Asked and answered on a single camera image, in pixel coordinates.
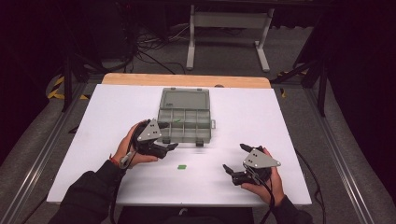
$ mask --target person's right hand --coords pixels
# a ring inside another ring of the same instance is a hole
[[[264,148],[264,153],[272,158],[271,154],[268,152],[266,148]],[[283,192],[282,179],[280,178],[280,175],[277,172],[276,167],[271,167],[271,178],[266,182],[269,188],[271,188],[271,181],[272,181],[272,192],[275,198],[275,206],[279,206],[283,198],[285,197],[285,193]],[[247,189],[248,191],[259,195],[260,198],[265,203],[270,204],[271,195],[268,192],[268,190],[265,188],[265,186],[244,183],[241,185],[241,188]]]

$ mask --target white table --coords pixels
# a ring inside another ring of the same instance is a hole
[[[259,206],[256,195],[233,185],[222,164],[242,171],[247,153],[240,143],[267,147],[282,165],[285,193],[294,204],[310,204],[299,162],[272,89],[208,88],[210,144],[180,144],[161,161],[139,164],[123,178],[117,203],[129,205]],[[97,85],[78,132],[49,192],[59,203],[84,172],[96,171],[114,153],[131,126],[157,118],[163,87]],[[178,170],[180,164],[187,165]]]

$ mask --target black sleeve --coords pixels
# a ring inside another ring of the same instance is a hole
[[[61,206],[49,223],[101,223],[108,216],[121,169],[106,161],[95,173],[84,173],[67,190]]]
[[[312,216],[298,210],[289,200],[288,196],[282,200],[278,207],[274,207],[273,214],[278,224],[312,224]]]

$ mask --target green square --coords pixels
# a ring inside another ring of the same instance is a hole
[[[177,167],[178,170],[185,170],[187,168],[187,165],[181,164]]]

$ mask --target table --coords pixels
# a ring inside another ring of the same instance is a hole
[[[252,83],[252,89],[247,89],[248,83]],[[214,84],[225,87],[213,88]],[[147,74],[108,74],[103,84],[97,85],[49,192],[48,202],[59,203],[68,186],[84,172],[97,170],[115,152],[134,123],[156,118],[165,86],[209,89],[212,119],[217,127],[212,130],[209,144],[203,147],[180,144],[163,160],[139,164],[127,172],[120,186],[118,204],[263,205],[256,195],[234,186],[222,168],[222,164],[227,164],[235,171],[243,170],[242,161],[247,153],[239,148],[240,143],[267,147],[282,162],[278,170],[291,201],[311,203],[274,90],[269,88],[266,78]],[[187,168],[178,170],[180,164]]]

